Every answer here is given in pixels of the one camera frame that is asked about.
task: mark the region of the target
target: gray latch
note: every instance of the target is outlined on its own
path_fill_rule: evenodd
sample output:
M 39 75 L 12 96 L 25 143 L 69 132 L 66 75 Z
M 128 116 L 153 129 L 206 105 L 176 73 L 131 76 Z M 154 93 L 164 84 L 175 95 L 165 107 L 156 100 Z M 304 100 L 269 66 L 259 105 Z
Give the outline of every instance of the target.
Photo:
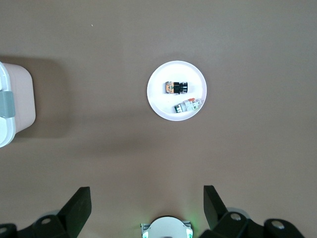
M 0 117 L 12 118 L 15 116 L 13 93 L 11 91 L 0 91 Z

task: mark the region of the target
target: round white plate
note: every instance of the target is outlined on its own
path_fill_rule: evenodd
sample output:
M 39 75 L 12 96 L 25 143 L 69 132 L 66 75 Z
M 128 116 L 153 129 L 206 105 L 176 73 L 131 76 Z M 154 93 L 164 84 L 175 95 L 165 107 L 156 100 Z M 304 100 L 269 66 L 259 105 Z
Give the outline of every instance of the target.
M 188 92 L 167 94 L 165 83 L 187 82 Z M 152 109 L 162 118 L 173 121 L 186 120 L 195 115 L 204 105 L 207 96 L 206 81 L 202 73 L 192 64 L 184 61 L 171 61 L 158 67 L 149 79 L 148 100 Z M 198 109 L 176 113 L 174 106 L 190 98 L 201 99 Z

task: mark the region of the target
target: screw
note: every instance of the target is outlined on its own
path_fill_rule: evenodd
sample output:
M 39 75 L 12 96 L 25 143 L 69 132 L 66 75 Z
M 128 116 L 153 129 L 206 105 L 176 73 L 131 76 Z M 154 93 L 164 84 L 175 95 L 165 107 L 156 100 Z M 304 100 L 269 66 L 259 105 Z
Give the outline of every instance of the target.
M 233 220 L 235 220 L 235 221 L 240 221 L 240 220 L 241 220 L 240 215 L 237 214 L 237 213 L 232 213 L 232 214 L 230 215 L 230 217 L 231 217 Z
M 41 224 L 45 225 L 45 224 L 50 223 L 50 222 L 51 222 L 50 218 L 45 218 L 45 219 L 42 220 Z
M 278 228 L 278 229 L 281 229 L 281 230 L 285 228 L 284 225 L 283 225 L 283 223 L 281 223 L 281 222 L 279 222 L 279 221 L 272 221 L 272 225 L 273 225 L 274 227 Z
M 0 228 L 0 234 L 5 233 L 8 229 L 6 227 Z

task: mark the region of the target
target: plastic box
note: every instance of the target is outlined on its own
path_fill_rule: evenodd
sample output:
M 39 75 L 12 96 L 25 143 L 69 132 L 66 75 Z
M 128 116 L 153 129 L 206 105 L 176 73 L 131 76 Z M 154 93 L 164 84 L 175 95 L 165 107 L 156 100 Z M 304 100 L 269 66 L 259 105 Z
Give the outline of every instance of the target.
M 0 147 L 35 120 L 33 82 L 23 67 L 0 62 Z

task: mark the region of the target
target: container lid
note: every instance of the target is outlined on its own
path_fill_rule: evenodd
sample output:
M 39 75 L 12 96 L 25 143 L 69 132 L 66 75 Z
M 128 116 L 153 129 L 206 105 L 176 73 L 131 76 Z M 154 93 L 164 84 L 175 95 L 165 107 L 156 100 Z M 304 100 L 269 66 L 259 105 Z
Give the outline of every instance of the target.
M 0 62 L 0 148 L 9 144 L 15 136 L 14 102 L 10 76 Z

